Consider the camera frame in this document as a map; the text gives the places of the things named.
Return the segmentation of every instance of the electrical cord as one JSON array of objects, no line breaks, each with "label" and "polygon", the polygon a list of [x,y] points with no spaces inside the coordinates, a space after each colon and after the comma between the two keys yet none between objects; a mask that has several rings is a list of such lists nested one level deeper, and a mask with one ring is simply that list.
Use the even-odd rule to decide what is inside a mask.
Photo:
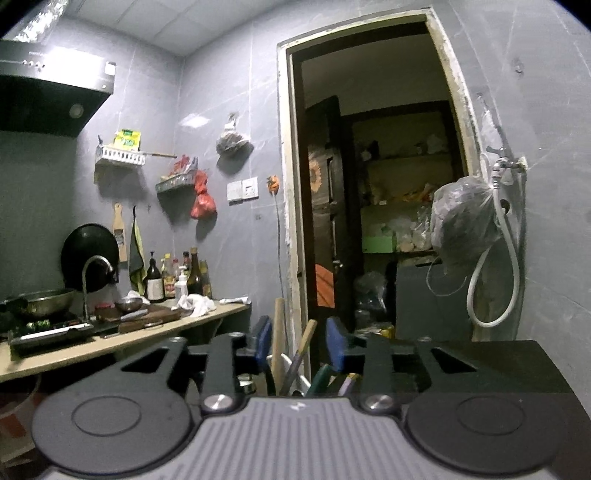
[{"label": "electrical cord", "polygon": [[[277,192],[273,194],[273,200],[275,201],[275,212],[277,214],[277,268],[279,270],[279,285],[281,287],[281,298],[285,299],[285,292],[283,289],[283,273],[281,272],[281,216],[279,214],[279,204],[277,203]],[[283,314],[283,331],[285,333],[285,348],[288,348],[289,336],[287,335],[287,315],[286,312]]]},{"label": "electrical cord", "polygon": [[436,292],[433,290],[432,286],[431,286],[431,282],[430,282],[430,280],[429,280],[429,277],[431,277],[431,268],[433,267],[433,265],[435,264],[435,262],[436,262],[437,260],[439,260],[439,257],[437,257],[435,260],[433,260],[433,261],[431,262],[431,264],[429,265],[429,270],[427,270],[427,278],[426,278],[426,281],[427,281],[427,288],[428,288],[428,289],[429,289],[429,291],[430,291],[430,292],[431,292],[433,295],[435,295],[436,297],[451,297],[452,295],[454,295],[454,294],[458,293],[458,292],[459,292],[459,291],[462,289],[462,287],[463,287],[463,286],[466,284],[466,279],[467,279],[468,277],[464,277],[464,280],[462,281],[462,285],[460,285],[458,288],[456,288],[456,289],[455,289],[454,291],[452,291],[451,293],[436,293]]}]

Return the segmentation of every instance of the white cloth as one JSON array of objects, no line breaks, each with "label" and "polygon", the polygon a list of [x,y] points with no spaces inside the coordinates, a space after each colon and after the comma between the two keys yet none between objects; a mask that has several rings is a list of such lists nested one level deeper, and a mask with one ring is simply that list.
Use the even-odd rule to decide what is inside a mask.
[{"label": "white cloth", "polygon": [[212,299],[192,293],[191,295],[183,295],[178,300],[178,308],[183,310],[192,310],[193,313],[190,317],[202,317],[208,312],[212,312],[217,309],[216,304]]},{"label": "white cloth", "polygon": [[248,297],[238,297],[236,299],[221,299],[220,303],[222,305],[225,305],[227,303],[242,303],[244,305],[250,305],[251,299],[249,299]]},{"label": "white cloth", "polygon": [[129,290],[129,292],[126,296],[129,297],[130,299],[142,299],[142,302],[144,305],[150,305],[150,301],[146,297],[143,297],[142,295],[140,295],[135,290]]}]

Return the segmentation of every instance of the shelving unit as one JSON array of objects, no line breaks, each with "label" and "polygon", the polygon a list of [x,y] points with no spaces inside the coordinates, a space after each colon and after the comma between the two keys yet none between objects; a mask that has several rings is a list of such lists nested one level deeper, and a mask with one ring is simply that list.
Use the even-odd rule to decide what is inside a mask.
[{"label": "shelving unit", "polygon": [[[358,178],[364,179],[365,185],[364,198],[369,197],[374,203],[361,208],[364,270],[384,272],[393,260],[434,259],[437,254],[431,248],[397,251],[395,240],[394,251],[374,253],[368,246],[377,245],[376,250],[380,250],[382,243],[368,238],[375,235],[375,225],[399,217],[416,221],[421,208],[430,211],[430,201],[424,200],[430,200],[437,188],[463,175],[449,103],[429,102],[362,112],[347,117],[346,122],[350,125],[356,158],[361,158],[361,151],[370,145],[376,154],[375,142],[379,150],[379,158],[358,160]],[[435,143],[427,141],[432,135],[441,140],[443,148],[429,153]],[[383,241],[384,250],[387,243]]]}]

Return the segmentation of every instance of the white hose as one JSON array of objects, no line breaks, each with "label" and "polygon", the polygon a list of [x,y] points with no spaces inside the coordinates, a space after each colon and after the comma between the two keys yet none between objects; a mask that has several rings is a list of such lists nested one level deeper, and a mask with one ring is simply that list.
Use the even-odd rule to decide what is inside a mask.
[{"label": "white hose", "polygon": [[470,279],[470,284],[468,285],[468,295],[466,299],[468,315],[470,316],[472,322],[483,328],[496,327],[500,323],[504,322],[513,311],[513,308],[517,303],[517,297],[519,294],[519,263],[517,261],[517,252],[515,251],[515,245],[513,244],[511,233],[509,232],[509,226],[507,225],[505,211],[501,206],[501,200],[499,199],[498,189],[493,189],[492,198],[495,204],[496,216],[499,219],[499,226],[501,227],[501,232],[503,234],[503,238],[505,239],[505,243],[507,244],[507,249],[509,250],[509,257],[511,259],[511,267],[513,269],[513,294],[511,295],[511,301],[509,302],[509,305],[507,305],[507,308],[505,309],[503,314],[496,320],[493,320],[492,322],[481,322],[476,316],[476,313],[474,312],[474,290],[476,289],[476,282],[478,280],[478,277],[480,277],[480,272],[482,271],[482,267],[484,265],[484,262],[486,261],[486,257],[488,256],[488,252],[491,250],[490,247],[487,248],[486,251],[478,259],[478,263],[476,264],[476,268],[474,269],[474,273],[472,274],[472,278]]}]

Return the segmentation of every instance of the yellow package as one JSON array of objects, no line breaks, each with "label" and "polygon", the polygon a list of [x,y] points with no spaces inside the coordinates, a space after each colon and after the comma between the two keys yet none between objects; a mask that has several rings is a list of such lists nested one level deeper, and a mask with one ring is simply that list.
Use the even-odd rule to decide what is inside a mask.
[{"label": "yellow package", "polygon": [[134,130],[119,130],[115,134],[113,146],[122,150],[139,150],[139,138],[141,134]]}]

